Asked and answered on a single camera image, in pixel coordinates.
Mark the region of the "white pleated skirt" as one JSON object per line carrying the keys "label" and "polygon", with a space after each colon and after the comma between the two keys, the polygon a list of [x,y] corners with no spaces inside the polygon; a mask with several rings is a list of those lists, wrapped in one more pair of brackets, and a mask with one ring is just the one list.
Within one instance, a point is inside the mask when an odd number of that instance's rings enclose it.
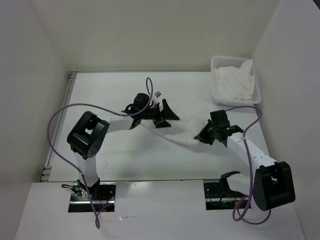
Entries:
{"label": "white pleated skirt", "polygon": [[156,128],[150,120],[142,120],[141,125],[154,134],[170,141],[189,148],[200,146],[200,141],[194,139],[195,136],[205,126],[205,120],[187,115],[185,113],[178,114],[180,120],[167,120],[170,127]]}

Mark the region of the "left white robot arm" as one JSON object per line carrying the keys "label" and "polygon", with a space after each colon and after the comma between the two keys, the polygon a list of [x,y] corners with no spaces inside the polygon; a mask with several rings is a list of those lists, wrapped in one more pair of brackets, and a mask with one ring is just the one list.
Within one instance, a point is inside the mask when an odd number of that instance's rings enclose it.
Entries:
{"label": "left white robot arm", "polygon": [[122,112],[127,116],[120,115],[103,120],[91,111],[86,111],[67,136],[67,143],[74,152],[77,167],[80,169],[77,182],[82,188],[81,193],[88,200],[96,199],[100,193],[96,155],[107,134],[132,130],[142,120],[151,120],[157,129],[170,128],[169,121],[180,120],[166,99],[159,103],[151,100],[145,93],[138,93],[133,103],[127,105]]}

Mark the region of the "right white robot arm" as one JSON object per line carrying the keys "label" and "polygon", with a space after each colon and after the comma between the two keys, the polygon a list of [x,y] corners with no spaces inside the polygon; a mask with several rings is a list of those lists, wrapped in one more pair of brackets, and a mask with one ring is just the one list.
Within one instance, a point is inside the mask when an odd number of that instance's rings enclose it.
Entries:
{"label": "right white robot arm", "polygon": [[290,165],[277,161],[265,154],[248,137],[247,130],[231,125],[226,110],[210,113],[207,124],[195,136],[203,144],[222,143],[233,151],[249,167],[249,177],[239,171],[220,176],[219,191],[229,197],[242,193],[254,201],[262,211],[268,211],[296,200],[295,187]]}

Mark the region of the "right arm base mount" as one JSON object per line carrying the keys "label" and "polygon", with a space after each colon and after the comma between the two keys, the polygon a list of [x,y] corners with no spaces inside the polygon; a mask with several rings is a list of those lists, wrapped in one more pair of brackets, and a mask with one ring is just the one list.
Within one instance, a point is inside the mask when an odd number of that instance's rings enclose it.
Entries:
{"label": "right arm base mount", "polygon": [[219,179],[203,181],[206,210],[232,210],[245,195],[242,192],[230,189],[228,179],[238,176],[240,171],[224,173]]}

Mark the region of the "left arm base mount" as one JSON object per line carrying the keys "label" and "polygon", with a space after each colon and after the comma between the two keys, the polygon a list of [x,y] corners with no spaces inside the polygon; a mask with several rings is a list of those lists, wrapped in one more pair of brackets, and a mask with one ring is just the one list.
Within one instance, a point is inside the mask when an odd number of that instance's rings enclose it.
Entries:
{"label": "left arm base mount", "polygon": [[[71,190],[68,212],[87,213],[93,212],[88,194],[77,182],[62,184],[62,188]],[[97,212],[114,212],[116,199],[116,183],[101,182],[100,186],[91,196],[92,204]]]}

